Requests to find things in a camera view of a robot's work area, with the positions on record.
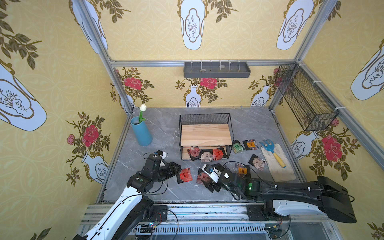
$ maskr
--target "yellow handle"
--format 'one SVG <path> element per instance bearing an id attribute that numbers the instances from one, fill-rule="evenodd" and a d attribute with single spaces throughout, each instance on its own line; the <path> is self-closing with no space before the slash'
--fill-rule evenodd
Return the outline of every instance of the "yellow handle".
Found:
<path id="1" fill-rule="evenodd" d="M 281 159 L 275 152 L 273 153 L 273 155 L 275 156 L 276 160 L 279 162 L 280 166 L 281 166 L 282 168 L 285 168 L 286 165 L 285 165 L 285 163 L 283 162 L 283 160 L 282 160 L 282 159 Z"/>

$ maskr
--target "cable zip tie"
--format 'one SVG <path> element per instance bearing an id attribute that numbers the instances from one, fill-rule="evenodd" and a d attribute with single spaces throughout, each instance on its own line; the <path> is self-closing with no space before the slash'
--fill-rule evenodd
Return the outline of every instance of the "cable zip tie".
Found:
<path id="1" fill-rule="evenodd" d="M 336 112 L 336 110 L 338 110 L 338 109 L 340 109 L 340 108 L 346 108 L 346 107 L 337 107 L 337 108 L 335 108 L 335 111 L 334 111 L 334 112 Z"/>

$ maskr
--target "green snack packet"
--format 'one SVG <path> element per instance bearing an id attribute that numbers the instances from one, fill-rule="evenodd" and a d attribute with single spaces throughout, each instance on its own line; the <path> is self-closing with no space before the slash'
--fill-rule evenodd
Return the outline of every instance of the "green snack packet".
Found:
<path id="1" fill-rule="evenodd" d="M 234 153 L 238 153 L 238 152 L 241 152 L 241 151 L 245 150 L 244 147 L 239 142 L 239 140 L 234 140 L 232 142 L 232 149 L 233 149 Z"/>

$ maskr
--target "wall-mounted mesh basket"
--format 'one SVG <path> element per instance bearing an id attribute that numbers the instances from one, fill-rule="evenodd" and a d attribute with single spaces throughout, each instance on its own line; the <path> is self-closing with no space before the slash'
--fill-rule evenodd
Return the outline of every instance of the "wall-mounted mesh basket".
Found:
<path id="1" fill-rule="evenodd" d="M 339 114 L 297 63 L 280 66 L 275 82 L 304 131 L 325 130 Z"/>

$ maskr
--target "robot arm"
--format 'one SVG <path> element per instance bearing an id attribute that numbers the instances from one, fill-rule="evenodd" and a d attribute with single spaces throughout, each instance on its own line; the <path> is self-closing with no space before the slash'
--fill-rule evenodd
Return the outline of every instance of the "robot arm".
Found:
<path id="1" fill-rule="evenodd" d="M 146 164 L 129 178 L 119 199 L 107 214 L 84 237 L 76 235 L 73 240 L 118 240 L 126 235 L 144 218 L 153 215 L 153 201 L 142 195 L 153 187 L 154 182 L 162 182 L 176 175 L 181 166 L 163 159 L 165 153 L 150 154 Z"/>
<path id="2" fill-rule="evenodd" d="M 305 183 L 271 182 L 251 178 L 250 166 L 247 168 L 246 175 L 234 174 L 221 164 L 205 164 L 203 171 L 220 187 L 243 199 L 273 202 L 275 209 L 278 208 L 276 200 L 303 202 L 306 207 L 308 204 L 317 206 L 332 220 L 356 222 L 347 189 L 327 177 L 317 177 L 317 181 Z"/>

